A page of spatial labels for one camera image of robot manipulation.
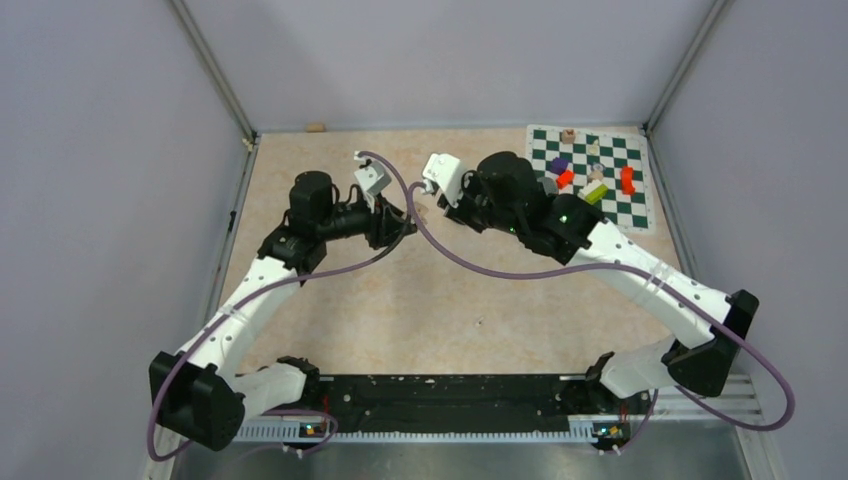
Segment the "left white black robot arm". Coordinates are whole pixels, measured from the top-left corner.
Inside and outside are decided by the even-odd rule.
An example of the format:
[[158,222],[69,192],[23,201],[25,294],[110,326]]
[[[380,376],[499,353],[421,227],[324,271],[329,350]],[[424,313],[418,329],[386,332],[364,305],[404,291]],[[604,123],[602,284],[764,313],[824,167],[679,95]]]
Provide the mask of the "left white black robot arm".
[[248,419],[281,405],[302,414],[317,407],[319,370],[306,360],[283,357],[245,374],[238,367],[283,303],[307,281],[330,275],[317,269],[328,242],[361,236],[384,257],[414,232],[382,194],[389,174],[366,166],[354,178],[343,199],[329,174],[298,175],[282,222],[262,241],[237,289],[177,353],[161,352],[150,363],[147,446],[153,459],[167,458],[155,447],[158,427],[220,451]]

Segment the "white earbud charging case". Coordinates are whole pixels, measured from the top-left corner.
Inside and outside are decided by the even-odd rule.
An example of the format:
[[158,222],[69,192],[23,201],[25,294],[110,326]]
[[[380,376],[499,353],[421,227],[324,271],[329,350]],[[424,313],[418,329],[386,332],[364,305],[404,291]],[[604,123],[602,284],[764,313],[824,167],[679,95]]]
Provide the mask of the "white earbud charging case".
[[428,209],[425,206],[417,205],[415,207],[415,212],[418,214],[418,218],[420,219],[420,223],[426,225],[426,214],[428,213]]

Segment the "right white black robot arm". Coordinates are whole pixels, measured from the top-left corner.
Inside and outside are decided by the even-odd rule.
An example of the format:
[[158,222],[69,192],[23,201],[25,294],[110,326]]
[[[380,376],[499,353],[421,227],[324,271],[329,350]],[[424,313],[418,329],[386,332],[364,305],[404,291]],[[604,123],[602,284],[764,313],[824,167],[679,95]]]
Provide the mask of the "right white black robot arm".
[[747,334],[759,307],[753,294],[728,294],[687,277],[513,152],[492,154],[475,169],[433,154],[422,177],[447,218],[478,233],[512,234],[537,255],[592,273],[670,331],[655,344],[605,354],[588,370],[586,397],[594,409],[612,412],[627,397],[667,386],[707,398],[723,392],[739,352],[727,334]]

